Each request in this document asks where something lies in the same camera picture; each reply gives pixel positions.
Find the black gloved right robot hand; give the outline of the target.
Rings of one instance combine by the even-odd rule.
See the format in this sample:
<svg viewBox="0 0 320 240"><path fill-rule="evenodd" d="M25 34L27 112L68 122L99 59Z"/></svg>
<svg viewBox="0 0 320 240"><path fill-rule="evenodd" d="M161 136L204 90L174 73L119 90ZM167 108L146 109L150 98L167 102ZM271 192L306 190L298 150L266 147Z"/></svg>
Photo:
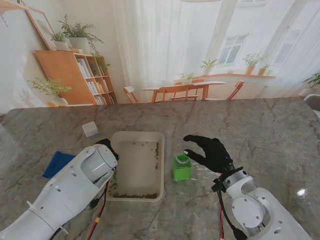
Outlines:
<svg viewBox="0 0 320 240"><path fill-rule="evenodd" d="M185 149L183 153L212 172L225 174L235 169L233 160L218 138L189 134L183 140L185 142L196 143L202 148L205 156L195 153L190 149Z"/></svg>

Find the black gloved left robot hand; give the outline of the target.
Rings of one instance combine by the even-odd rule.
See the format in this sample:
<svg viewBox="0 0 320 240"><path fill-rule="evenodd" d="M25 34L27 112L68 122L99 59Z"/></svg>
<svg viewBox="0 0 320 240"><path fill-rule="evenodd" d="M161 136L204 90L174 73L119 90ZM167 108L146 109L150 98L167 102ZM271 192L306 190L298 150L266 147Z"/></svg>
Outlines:
<svg viewBox="0 0 320 240"><path fill-rule="evenodd" d="M96 144L101 144L101 145L105 145L107 146L110 151L112 152L112 154L114 155L115 159L118 161L119 160L119 155L114 151L114 149L111 146L111 141L108 138L99 140L96 142Z"/></svg>

